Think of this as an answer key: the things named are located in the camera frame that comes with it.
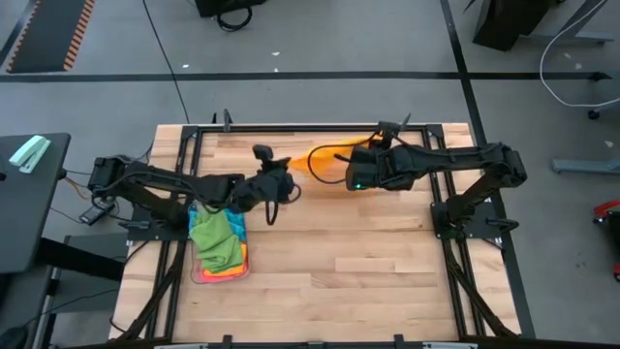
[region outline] green cloth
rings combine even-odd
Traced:
[[[190,237],[198,248],[203,269],[217,273],[243,264],[241,242],[223,210],[211,214],[199,206]]]

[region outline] orange cloth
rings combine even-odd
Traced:
[[[380,140],[381,138],[381,136],[377,135],[373,140]],[[334,145],[342,146],[324,147],[315,151],[312,154],[312,171],[318,176],[324,175],[334,162],[340,161],[333,157],[335,154],[350,158],[351,152],[353,151],[353,144],[359,143],[359,145],[368,146],[368,142],[365,142],[366,140],[368,140],[368,137],[357,137],[334,143]],[[299,171],[310,172],[310,170],[308,170],[308,156],[310,156],[312,150],[314,150],[314,148],[310,149],[302,157],[291,160],[289,162],[289,167]]]
[[[240,266],[232,267],[217,273],[212,273],[209,270],[202,270],[202,274],[207,277],[224,277],[242,274],[245,272],[248,263],[248,245],[245,242],[241,243],[241,255],[243,256],[243,264]]]

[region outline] gray floor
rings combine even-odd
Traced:
[[[477,5],[450,0],[470,72],[536,72],[543,47],[520,41],[508,53],[471,43]],[[0,4],[0,42],[9,36],[26,0]],[[537,32],[557,31],[581,0],[568,0]],[[200,19],[183,0],[148,0],[171,65],[177,73],[422,71],[454,72],[450,40],[437,0],[270,0],[247,30],[224,33]],[[611,31],[620,2],[609,2],[589,29]],[[561,47],[549,71],[618,69],[620,43],[604,48]],[[164,74],[167,66],[140,0],[98,1],[76,67],[81,74]],[[620,83],[556,80],[567,100],[599,102],[620,94]],[[620,112],[599,121],[557,103],[539,81],[474,81],[490,142],[521,152],[529,179],[504,193],[526,296],[538,337],[620,343],[620,285],[611,266],[620,262],[609,238],[591,223],[592,207],[617,198],[620,184],[602,175],[554,174],[553,157],[608,159],[620,152]],[[468,122],[458,80],[354,79],[181,82],[193,122],[208,122],[228,108],[235,122],[399,120]],[[140,155],[155,126],[183,123],[171,82],[0,83],[0,135],[69,132],[66,167],[89,171],[96,156]],[[53,206],[77,216],[88,207],[60,183]],[[129,215],[124,206],[123,214]],[[45,235],[120,232],[113,222],[91,228],[51,213]],[[110,312],[58,320],[53,342],[101,342]]]

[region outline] blue cloth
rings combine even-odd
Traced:
[[[196,216],[198,215],[198,210],[196,208],[196,204],[191,204],[188,210],[190,224],[189,230],[191,231],[194,228]],[[245,216],[243,213],[235,213],[230,211],[229,209],[225,209],[224,213],[226,213],[226,218],[229,220],[229,224],[231,225],[232,232],[239,237],[241,241],[247,241],[247,236],[245,234]]]

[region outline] wooden table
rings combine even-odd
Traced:
[[[158,127],[152,165],[174,169],[181,128]],[[472,145],[467,124],[444,124],[444,130],[448,147]],[[202,141],[199,175],[254,175],[259,161],[251,147],[256,143],[272,146],[275,158],[296,157],[316,145],[356,136],[368,133],[209,133]],[[401,137],[421,143],[419,133]],[[281,206],[274,226],[265,223],[264,205],[246,213],[247,277],[196,284],[190,276],[193,249],[187,248],[173,341],[221,342],[224,334],[232,334],[235,342],[392,341],[395,333],[412,341],[457,339],[441,243],[429,212],[428,177],[408,192],[348,192],[344,184],[328,186],[291,172],[303,194],[293,205]],[[326,174],[338,176],[344,176],[344,167]],[[476,171],[455,173],[457,191],[479,176]],[[468,244],[480,294],[518,333],[500,250],[480,240]],[[121,328],[130,325],[151,295],[160,246],[150,242],[125,269],[114,313]],[[473,333],[464,292],[461,298]],[[167,307],[163,300],[159,335]],[[110,332],[110,337],[118,335]]]

